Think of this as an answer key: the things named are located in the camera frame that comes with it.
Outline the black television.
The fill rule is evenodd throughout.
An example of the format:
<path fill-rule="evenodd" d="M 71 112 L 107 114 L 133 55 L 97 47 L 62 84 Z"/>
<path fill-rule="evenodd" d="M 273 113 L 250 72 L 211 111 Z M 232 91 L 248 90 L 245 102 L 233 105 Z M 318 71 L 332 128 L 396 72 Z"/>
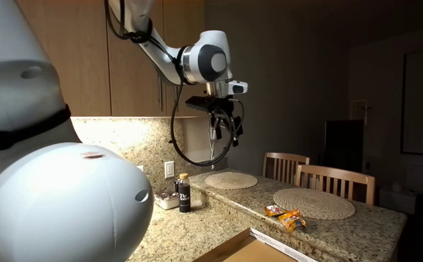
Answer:
<path fill-rule="evenodd" d="M 362 173 L 364 152 L 364 121 L 326 121 L 323 165 Z"/>

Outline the orange sachet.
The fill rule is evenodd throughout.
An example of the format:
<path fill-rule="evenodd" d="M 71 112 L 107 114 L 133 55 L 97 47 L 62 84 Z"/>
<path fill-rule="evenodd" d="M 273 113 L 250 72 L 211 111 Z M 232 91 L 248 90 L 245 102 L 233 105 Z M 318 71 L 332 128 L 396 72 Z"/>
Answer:
<path fill-rule="evenodd" d="M 265 210 L 266 216 L 268 216 L 268 217 L 280 216 L 280 215 L 283 215 L 283 214 L 286 214 L 286 213 L 289 212 L 288 210 L 286 210 L 286 209 L 284 209 L 284 208 L 282 208 L 278 205 L 266 206 L 264 208 L 264 210 Z"/>
<path fill-rule="evenodd" d="M 278 219 L 289 232 L 293 232 L 298 227 L 306 226 L 306 221 L 303 219 L 299 209 L 284 213 L 280 215 Z"/>

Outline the wooden chair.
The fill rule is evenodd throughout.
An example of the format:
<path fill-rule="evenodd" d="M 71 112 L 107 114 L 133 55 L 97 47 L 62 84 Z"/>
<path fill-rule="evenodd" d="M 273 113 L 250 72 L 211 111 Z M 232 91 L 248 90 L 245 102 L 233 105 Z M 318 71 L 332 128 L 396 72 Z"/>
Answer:
<path fill-rule="evenodd" d="M 307 156 L 267 152 L 263 158 L 263 177 L 295 185 L 297 167 L 309 163 Z"/>
<path fill-rule="evenodd" d="M 331 193 L 351 201 L 355 185 L 362 184 L 366 187 L 365 204 L 375 204 L 375 178 L 366 174 L 326 166 L 298 165 L 293 182 L 295 186 Z"/>

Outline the round woven placemat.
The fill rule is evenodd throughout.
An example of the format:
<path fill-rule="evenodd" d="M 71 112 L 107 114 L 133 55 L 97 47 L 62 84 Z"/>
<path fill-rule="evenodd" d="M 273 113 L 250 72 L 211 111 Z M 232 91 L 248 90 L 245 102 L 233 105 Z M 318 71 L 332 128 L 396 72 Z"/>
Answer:
<path fill-rule="evenodd" d="M 219 189 L 237 190 L 255 186 L 258 179 L 250 174 L 226 171 L 208 176 L 205 183 Z"/>
<path fill-rule="evenodd" d="M 348 200 L 307 188 L 282 189 L 275 192 L 273 198 L 281 207 L 298 209 L 304 217 L 312 219 L 346 219 L 355 213 L 355 207 Z"/>

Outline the dark bottle with cork lid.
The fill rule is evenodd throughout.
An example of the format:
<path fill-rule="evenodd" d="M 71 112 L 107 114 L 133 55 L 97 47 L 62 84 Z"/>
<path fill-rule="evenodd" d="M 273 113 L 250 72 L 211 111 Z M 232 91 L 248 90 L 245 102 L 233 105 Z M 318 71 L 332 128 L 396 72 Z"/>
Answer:
<path fill-rule="evenodd" d="M 179 211 L 188 213 L 191 211 L 191 193 L 188 174 L 180 174 L 178 182 Z"/>

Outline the wooden cabinet door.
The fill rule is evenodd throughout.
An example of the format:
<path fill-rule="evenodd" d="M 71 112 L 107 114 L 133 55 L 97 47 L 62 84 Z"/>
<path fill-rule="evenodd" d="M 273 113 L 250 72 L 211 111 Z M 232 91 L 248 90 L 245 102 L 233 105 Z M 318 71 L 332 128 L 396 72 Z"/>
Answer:
<path fill-rule="evenodd" d="M 158 74 L 150 58 L 131 40 L 120 40 L 107 26 L 111 114 L 115 117 L 165 117 L 158 103 Z"/>
<path fill-rule="evenodd" d="M 163 0 L 165 43 L 172 48 L 195 44 L 205 31 L 204 0 Z M 178 118 L 202 117 L 205 112 L 186 106 L 192 96 L 203 96 L 205 84 L 184 85 L 175 116 Z"/>
<path fill-rule="evenodd" d="M 17 0 L 55 66 L 73 116 L 111 115 L 103 0 Z"/>

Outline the white container with dark lid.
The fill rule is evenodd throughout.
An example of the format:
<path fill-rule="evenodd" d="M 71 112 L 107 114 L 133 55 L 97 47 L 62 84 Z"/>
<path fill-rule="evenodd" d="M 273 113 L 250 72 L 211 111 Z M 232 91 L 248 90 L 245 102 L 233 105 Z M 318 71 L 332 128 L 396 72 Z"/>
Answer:
<path fill-rule="evenodd" d="M 170 189 L 155 192 L 155 203 L 162 209 L 169 210 L 179 206 L 179 194 Z"/>

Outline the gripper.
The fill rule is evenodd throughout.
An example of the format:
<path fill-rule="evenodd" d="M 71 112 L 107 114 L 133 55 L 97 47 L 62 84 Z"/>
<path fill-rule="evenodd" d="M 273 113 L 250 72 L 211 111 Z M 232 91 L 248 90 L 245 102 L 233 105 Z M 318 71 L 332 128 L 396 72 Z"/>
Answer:
<path fill-rule="evenodd" d="M 239 137 L 243 134 L 243 119 L 241 116 L 233 116 L 234 102 L 233 97 L 225 98 L 214 98 L 211 105 L 211 118 L 210 118 L 210 139 L 211 141 L 220 140 L 222 138 L 221 133 L 221 119 L 217 118 L 215 114 L 224 115 L 226 114 L 230 118 L 231 127 L 231 139 L 232 146 L 237 147 L 239 145 Z"/>

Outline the cardboard box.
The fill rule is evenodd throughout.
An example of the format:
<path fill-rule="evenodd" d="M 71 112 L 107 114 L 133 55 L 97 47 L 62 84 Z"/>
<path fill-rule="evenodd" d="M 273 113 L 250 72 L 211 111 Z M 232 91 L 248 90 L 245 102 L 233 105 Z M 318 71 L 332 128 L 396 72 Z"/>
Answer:
<path fill-rule="evenodd" d="M 253 228 L 247 228 L 193 262 L 318 262 Z"/>

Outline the small framed wall picture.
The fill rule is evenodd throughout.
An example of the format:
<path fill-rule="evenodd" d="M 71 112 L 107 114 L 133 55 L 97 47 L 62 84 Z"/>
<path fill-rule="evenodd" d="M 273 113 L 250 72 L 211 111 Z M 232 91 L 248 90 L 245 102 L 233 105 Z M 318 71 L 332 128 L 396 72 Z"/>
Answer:
<path fill-rule="evenodd" d="M 365 99 L 351 100 L 350 119 L 365 120 L 367 118 L 368 104 Z"/>

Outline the low white cabinet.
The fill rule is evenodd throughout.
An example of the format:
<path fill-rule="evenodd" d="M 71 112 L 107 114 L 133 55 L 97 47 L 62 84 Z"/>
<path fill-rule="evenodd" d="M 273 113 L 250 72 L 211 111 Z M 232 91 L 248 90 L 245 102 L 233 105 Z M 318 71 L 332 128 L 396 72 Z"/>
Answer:
<path fill-rule="evenodd" d="M 379 206 L 409 215 L 423 216 L 423 192 L 402 188 L 379 189 Z"/>

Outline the wooden wall cabinet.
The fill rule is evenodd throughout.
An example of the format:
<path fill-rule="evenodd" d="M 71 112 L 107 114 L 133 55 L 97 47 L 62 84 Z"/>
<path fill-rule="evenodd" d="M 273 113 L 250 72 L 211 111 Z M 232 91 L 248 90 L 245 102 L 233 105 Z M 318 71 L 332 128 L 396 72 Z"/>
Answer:
<path fill-rule="evenodd" d="M 105 23 L 103 0 L 17 0 L 74 117 L 167 117 L 175 88 Z"/>

